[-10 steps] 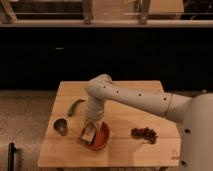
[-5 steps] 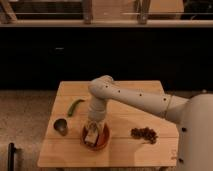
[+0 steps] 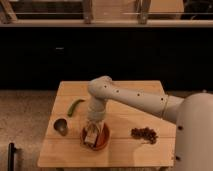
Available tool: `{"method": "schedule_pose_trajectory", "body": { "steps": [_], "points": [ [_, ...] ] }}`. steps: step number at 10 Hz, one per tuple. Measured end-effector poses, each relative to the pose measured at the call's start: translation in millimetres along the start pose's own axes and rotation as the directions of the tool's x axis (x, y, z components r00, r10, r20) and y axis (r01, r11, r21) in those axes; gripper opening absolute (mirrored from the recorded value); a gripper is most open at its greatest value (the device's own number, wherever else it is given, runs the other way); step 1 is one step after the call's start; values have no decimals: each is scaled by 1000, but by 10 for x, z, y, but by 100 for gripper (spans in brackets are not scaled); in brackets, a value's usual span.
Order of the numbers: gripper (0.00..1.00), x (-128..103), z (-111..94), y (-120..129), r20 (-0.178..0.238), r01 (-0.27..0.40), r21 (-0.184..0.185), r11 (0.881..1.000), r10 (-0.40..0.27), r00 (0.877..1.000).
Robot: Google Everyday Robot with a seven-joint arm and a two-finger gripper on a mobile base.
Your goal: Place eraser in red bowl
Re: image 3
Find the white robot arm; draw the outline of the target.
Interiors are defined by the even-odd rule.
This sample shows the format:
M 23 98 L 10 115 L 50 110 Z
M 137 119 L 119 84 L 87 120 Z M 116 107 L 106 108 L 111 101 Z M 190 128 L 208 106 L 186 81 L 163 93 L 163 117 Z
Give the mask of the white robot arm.
M 176 125 L 173 171 L 213 171 L 213 94 L 186 98 L 121 88 L 109 76 L 88 83 L 88 120 L 105 117 L 108 100 L 114 100 Z

